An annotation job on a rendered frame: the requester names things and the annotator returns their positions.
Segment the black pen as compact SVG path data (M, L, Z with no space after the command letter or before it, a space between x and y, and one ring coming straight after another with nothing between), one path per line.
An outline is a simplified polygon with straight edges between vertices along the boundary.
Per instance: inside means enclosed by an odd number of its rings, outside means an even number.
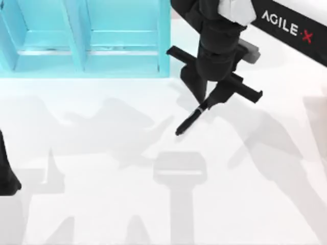
M200 115L208 108L207 100L201 103L189 117L187 117L181 125L175 131L175 135L179 136L183 134L199 117Z

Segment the pale grey rounded box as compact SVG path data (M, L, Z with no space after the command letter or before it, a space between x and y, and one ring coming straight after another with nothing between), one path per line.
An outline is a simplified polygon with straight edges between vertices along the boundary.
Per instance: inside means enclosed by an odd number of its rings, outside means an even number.
M257 62L257 60L259 59L260 57L260 51L259 51L259 48L250 43L250 42L247 42L243 39L240 39L239 40L239 44L242 46L242 47L245 47L248 49L248 52L247 54L245 54L242 58L242 60L250 63L250 64L255 64Z

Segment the light blue rack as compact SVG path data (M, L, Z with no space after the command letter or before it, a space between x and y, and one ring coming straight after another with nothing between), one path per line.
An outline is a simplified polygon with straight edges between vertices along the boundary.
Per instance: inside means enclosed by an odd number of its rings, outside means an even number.
M0 78L167 77L170 0L0 0Z

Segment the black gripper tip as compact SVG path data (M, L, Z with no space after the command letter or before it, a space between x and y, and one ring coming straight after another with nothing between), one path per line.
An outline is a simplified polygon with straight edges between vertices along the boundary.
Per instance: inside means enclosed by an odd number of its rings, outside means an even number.
M0 197L13 196L21 188L22 184L10 166L3 133L0 130Z

